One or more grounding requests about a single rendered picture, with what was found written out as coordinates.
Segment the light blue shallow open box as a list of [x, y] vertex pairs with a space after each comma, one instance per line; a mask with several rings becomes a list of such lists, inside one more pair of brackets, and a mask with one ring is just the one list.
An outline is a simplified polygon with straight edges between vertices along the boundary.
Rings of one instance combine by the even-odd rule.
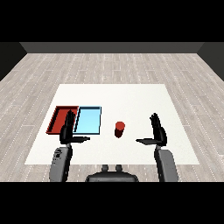
[[100, 106], [81, 106], [75, 118], [74, 135], [99, 135], [102, 108]]

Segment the dark grey robot body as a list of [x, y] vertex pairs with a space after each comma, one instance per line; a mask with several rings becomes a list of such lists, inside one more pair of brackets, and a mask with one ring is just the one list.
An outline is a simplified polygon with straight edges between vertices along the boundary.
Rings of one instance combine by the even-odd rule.
[[124, 172], [120, 164], [115, 166], [115, 171], [109, 171], [109, 166], [104, 164], [100, 172], [88, 175], [86, 182], [138, 182], [138, 178]]

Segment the red shallow open box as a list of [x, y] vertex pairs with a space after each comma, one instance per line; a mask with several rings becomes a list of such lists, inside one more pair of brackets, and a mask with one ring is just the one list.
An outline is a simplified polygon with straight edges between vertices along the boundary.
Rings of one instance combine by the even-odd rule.
[[77, 115], [78, 109], [78, 106], [57, 106], [52, 114], [52, 118], [49, 122], [46, 134], [58, 135], [60, 133], [61, 127], [65, 124], [67, 112], [71, 110], [75, 115]]

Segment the small red can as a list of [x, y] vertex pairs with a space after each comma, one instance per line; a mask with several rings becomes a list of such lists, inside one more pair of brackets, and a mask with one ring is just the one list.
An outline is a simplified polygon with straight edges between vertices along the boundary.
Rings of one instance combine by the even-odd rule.
[[124, 122], [117, 122], [115, 124], [115, 136], [117, 138], [120, 138], [123, 135], [124, 128], [125, 128]]

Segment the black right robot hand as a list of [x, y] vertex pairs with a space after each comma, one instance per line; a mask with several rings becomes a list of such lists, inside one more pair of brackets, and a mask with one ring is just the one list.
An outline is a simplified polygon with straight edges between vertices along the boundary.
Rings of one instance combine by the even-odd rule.
[[158, 146], [166, 146], [167, 135], [166, 135], [165, 129], [161, 125], [158, 115], [156, 113], [152, 114], [150, 117], [150, 121], [151, 121], [151, 126], [153, 129], [154, 137], [137, 139], [136, 141], [144, 145], [156, 144]]

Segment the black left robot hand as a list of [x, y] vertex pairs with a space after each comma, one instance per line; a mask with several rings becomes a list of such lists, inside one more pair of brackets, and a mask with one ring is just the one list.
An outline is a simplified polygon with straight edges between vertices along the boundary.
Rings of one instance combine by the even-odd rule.
[[64, 125], [61, 127], [59, 133], [59, 141], [61, 144], [78, 143], [82, 144], [89, 140], [87, 136], [73, 136], [75, 114], [72, 110], [69, 110], [66, 114]]

